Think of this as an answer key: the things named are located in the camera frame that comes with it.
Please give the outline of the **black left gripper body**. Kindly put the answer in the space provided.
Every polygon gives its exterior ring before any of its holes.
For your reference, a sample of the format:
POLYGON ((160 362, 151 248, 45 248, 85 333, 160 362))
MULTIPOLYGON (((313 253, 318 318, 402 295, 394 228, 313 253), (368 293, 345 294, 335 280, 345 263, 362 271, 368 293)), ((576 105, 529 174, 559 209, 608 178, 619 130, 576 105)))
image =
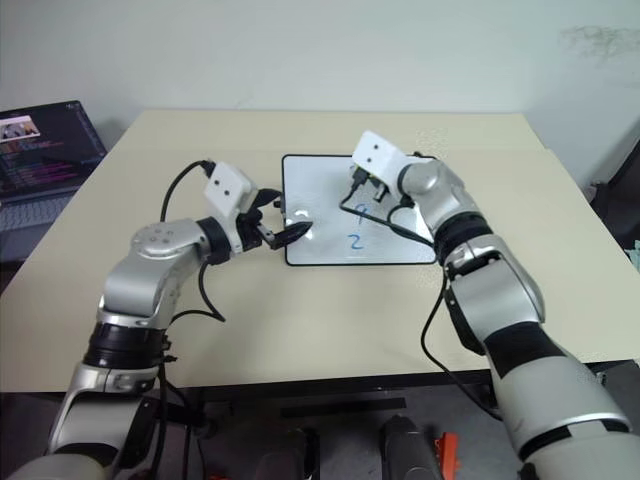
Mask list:
POLYGON ((263 238, 258 228, 263 218, 260 207, 258 198, 255 198, 247 211, 240 213, 236 218, 237 232, 243 251, 250 251, 262 245, 263 238))

